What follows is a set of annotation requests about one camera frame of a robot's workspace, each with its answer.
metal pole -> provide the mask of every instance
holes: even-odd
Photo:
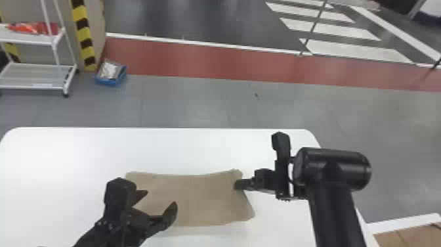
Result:
[[[64,25],[63,16],[61,16],[60,6],[58,5],[57,0],[54,0],[54,5],[58,13],[58,19],[60,19],[61,26],[65,29],[64,35],[66,36],[66,40],[68,42],[68,48],[69,48],[70,56],[72,57],[72,62],[73,64],[76,64],[77,61],[75,61],[74,50],[72,49],[72,45],[70,44],[70,38],[68,35],[67,27],[66,25]]]
[[[47,14],[46,2],[45,2],[45,0],[40,0],[40,2],[41,2],[41,8],[43,9],[43,15],[45,16],[47,31],[48,31],[49,37],[51,39],[51,47],[52,47],[52,51],[54,53],[56,67],[58,68],[58,76],[60,76],[61,81],[64,81],[64,76],[62,75],[61,67],[60,67],[60,59],[58,58],[58,54],[56,52],[56,44],[54,43],[54,36],[52,34],[51,22],[49,21],[49,16]]]
[[[438,65],[441,64],[441,58],[440,60],[438,60],[438,62],[435,62],[435,65],[432,67],[432,69],[436,69],[436,67],[438,67]]]
[[[314,24],[312,25],[311,31],[309,32],[309,34],[308,34],[307,37],[306,37],[306,41],[305,41],[304,44],[303,44],[304,47],[305,47],[305,49],[308,48],[307,45],[308,45],[309,39],[311,38],[311,35],[314,33],[314,29],[316,28],[317,23],[320,21],[320,17],[322,17],[322,13],[323,13],[323,11],[325,10],[325,7],[326,7],[326,5],[327,5],[327,1],[328,1],[328,0],[323,1],[323,5],[320,7],[320,11],[318,12],[318,16],[317,16],[317,18],[316,18],[316,21],[315,21]]]
[[[421,7],[426,3],[427,0],[418,0],[418,2],[413,6],[412,10],[410,10],[408,17],[413,19],[415,15],[419,12]]]

white floor marking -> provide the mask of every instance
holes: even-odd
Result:
[[[432,47],[429,47],[428,45],[424,44],[423,42],[419,41],[418,39],[412,37],[411,35],[407,34],[406,32],[402,31],[401,29],[397,28],[396,26],[392,25],[391,23],[387,22],[386,20],[383,20],[376,14],[373,14],[372,12],[360,8],[360,7],[351,7],[353,10],[358,12],[359,14],[365,16],[366,18],[370,19],[371,21],[377,23],[378,25],[382,26],[384,29],[388,30],[390,33],[394,34],[395,36],[399,37],[409,45],[415,47],[418,51],[421,51],[423,54],[426,54],[431,59],[437,61],[441,57],[441,53],[439,53],[437,50],[433,49]]]
[[[280,5],[277,3],[266,3],[268,7],[274,12],[286,13],[286,14],[296,14],[301,16],[317,17],[319,11],[315,9],[306,9],[294,6]],[[339,20],[341,22],[351,22],[354,23],[349,17],[341,13],[324,11],[321,18],[328,20]]]
[[[367,226],[371,234],[379,234],[379,233],[388,233],[391,231],[398,231],[412,227],[419,227],[422,225],[430,225],[431,223],[438,223],[440,221],[441,221],[441,216],[439,214],[429,213],[429,214],[369,223]]]
[[[318,1],[318,0],[277,0],[277,1],[283,1],[289,3],[302,3],[304,5],[312,5],[317,7],[323,6],[323,1]],[[326,4],[325,8],[333,9],[333,7],[329,4]]]
[[[314,54],[413,64],[410,59],[394,49],[367,47],[363,45],[348,45],[313,39],[308,42],[307,48]]]
[[[433,68],[433,66],[435,65],[435,63],[433,64],[416,64],[418,67],[422,67],[422,68]],[[436,69],[441,69],[441,65],[438,65],[436,67]]]
[[[306,22],[304,20],[293,20],[288,18],[280,18],[282,22],[290,29],[295,31],[310,32],[313,22]],[[361,28],[350,28],[345,26],[337,26],[330,24],[317,23],[314,33],[329,34],[344,37],[353,37],[358,39],[371,39],[380,41],[380,39],[371,32]]]
[[[114,37],[119,39],[136,39],[136,40],[155,41],[155,42],[164,42],[164,43],[178,43],[178,44],[186,44],[186,45],[200,45],[206,47],[220,47],[220,48],[240,49],[240,50],[248,50],[248,51],[262,51],[267,53],[287,53],[287,54],[295,54],[295,55],[300,54],[300,51],[295,51],[295,50],[250,47],[246,45],[229,45],[222,43],[192,41],[185,39],[169,39],[164,37],[151,37],[151,36],[131,35],[131,34],[106,33],[106,37]]]

gray floor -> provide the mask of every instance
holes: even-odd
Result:
[[[107,88],[81,74],[69,99],[5,91],[0,136],[19,126],[305,128],[371,160],[355,198],[372,222],[441,213],[440,109],[436,93],[155,76]]]

blue box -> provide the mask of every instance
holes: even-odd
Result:
[[[119,73],[119,76],[116,79],[100,78],[97,74],[97,75],[95,75],[95,81],[97,84],[103,84],[106,86],[115,87],[115,86],[121,84],[121,81],[125,78],[126,75],[127,75],[127,66],[124,65],[121,69],[121,72]]]

beige towel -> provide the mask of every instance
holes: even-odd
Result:
[[[130,172],[126,178],[137,189],[148,194],[135,208],[151,215],[161,215],[167,206],[178,204],[174,226],[225,225],[233,221],[247,221],[254,210],[243,191],[235,191],[233,184],[242,178],[236,169],[206,175],[158,175]]]

